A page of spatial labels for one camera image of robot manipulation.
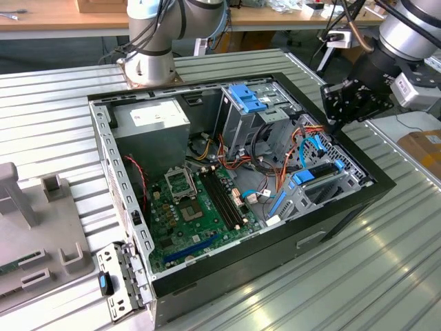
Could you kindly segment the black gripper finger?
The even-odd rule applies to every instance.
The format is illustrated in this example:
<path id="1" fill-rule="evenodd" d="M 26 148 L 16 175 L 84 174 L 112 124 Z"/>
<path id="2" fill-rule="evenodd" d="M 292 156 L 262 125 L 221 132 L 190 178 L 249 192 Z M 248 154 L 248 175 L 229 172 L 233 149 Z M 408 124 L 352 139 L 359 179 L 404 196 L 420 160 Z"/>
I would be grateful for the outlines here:
<path id="1" fill-rule="evenodd" d="M 347 80 L 339 84 L 325 84 L 320 87 L 323 109 L 327 118 L 327 131 L 336 134 L 347 122 L 346 103 L 343 97 Z"/>
<path id="2" fill-rule="evenodd" d="M 389 93 L 376 92 L 361 82 L 349 81 L 342 89 L 342 122 L 362 122 L 390 110 Z"/>

